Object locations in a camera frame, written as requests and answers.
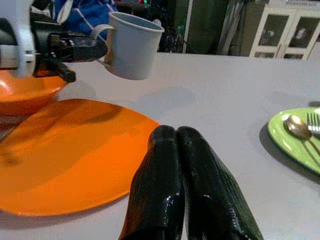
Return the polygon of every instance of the cabinet door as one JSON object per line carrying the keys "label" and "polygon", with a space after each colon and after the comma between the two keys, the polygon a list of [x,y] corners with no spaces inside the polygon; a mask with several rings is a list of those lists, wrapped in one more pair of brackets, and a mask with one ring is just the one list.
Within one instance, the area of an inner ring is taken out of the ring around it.
{"label": "cabinet door", "polygon": [[297,10],[279,58],[306,60],[320,33],[320,12]]}
{"label": "cabinet door", "polygon": [[296,14],[295,9],[265,6],[250,57],[277,58]]}

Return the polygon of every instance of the table surface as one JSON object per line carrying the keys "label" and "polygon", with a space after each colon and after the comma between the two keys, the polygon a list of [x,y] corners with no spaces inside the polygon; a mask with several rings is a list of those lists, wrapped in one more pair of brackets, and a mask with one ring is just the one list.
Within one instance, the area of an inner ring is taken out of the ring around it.
{"label": "table surface", "polygon": [[[320,106],[320,62],[156,55],[151,76],[133,81],[96,62],[77,63],[78,80],[59,99],[129,107],[161,124],[198,129],[230,169],[266,240],[320,236],[320,178],[294,163],[268,136],[282,110]],[[53,217],[0,213],[1,240],[116,240],[128,197]]]}

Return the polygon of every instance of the orange plate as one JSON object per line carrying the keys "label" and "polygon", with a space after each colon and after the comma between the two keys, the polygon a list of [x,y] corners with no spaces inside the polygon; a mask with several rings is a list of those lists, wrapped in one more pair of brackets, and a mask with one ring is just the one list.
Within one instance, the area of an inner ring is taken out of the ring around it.
{"label": "orange plate", "polygon": [[0,142],[0,209],[60,215],[127,194],[157,126],[109,103],[72,99],[50,104]]}

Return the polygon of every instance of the silver spoon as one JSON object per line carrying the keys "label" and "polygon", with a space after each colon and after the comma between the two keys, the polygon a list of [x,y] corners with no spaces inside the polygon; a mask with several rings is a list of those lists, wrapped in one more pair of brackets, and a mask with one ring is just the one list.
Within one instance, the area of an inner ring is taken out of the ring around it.
{"label": "silver spoon", "polygon": [[310,138],[312,137],[312,133],[308,129],[307,124],[304,121],[302,121],[300,119],[300,117],[298,117],[296,115],[290,115],[287,118],[287,120],[285,120],[285,125],[286,125],[287,129],[289,130],[289,132],[294,137],[301,139],[301,140],[308,141],[313,146],[313,148],[315,149],[315,151],[317,152],[317,154],[320,157],[319,148],[310,140]]}

